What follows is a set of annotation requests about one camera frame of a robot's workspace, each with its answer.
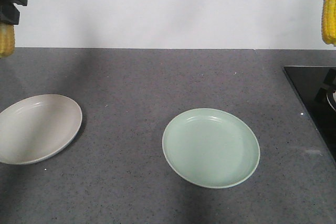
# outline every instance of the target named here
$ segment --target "yellow corn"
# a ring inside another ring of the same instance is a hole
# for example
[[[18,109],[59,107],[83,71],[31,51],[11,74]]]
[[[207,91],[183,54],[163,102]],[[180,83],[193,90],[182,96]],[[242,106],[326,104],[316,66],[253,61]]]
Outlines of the yellow corn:
[[[0,58],[14,52],[14,26],[0,22]]]
[[[336,46],[336,0],[324,0],[322,14],[322,39]]]

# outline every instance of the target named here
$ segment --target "countertop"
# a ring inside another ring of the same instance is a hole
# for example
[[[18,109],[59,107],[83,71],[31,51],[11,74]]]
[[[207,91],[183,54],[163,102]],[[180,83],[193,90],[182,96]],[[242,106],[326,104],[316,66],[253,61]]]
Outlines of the countertop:
[[[285,65],[336,66],[336,53],[17,48],[0,60],[0,111],[56,93],[79,103],[83,124],[46,161],[0,164],[0,223],[335,223],[335,162]],[[162,133],[193,108],[250,126],[252,177],[206,189],[169,167]]]

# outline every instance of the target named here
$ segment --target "plate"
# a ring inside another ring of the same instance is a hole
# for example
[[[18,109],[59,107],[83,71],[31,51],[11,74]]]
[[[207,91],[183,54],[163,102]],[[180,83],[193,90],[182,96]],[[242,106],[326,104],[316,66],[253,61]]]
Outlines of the plate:
[[[63,95],[19,101],[0,113],[0,162],[24,165],[52,157],[74,139],[81,122],[79,105]]]
[[[162,148],[177,174],[207,188],[242,183],[260,159],[257,138],[242,120],[207,108],[176,116],[163,133]]]

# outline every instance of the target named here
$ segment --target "black stove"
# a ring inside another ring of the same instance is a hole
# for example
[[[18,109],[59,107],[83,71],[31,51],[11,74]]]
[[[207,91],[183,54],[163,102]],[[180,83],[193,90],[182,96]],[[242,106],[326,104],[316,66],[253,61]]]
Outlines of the black stove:
[[[336,67],[286,66],[285,73],[336,160]]]

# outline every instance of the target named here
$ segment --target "mint green plate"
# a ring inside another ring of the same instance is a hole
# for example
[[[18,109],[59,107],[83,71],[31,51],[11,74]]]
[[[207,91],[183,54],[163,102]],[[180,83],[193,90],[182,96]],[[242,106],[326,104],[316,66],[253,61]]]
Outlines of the mint green plate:
[[[193,109],[166,127],[162,148],[173,170],[207,188],[227,188],[247,180],[258,166],[260,149],[239,118],[215,109]]]

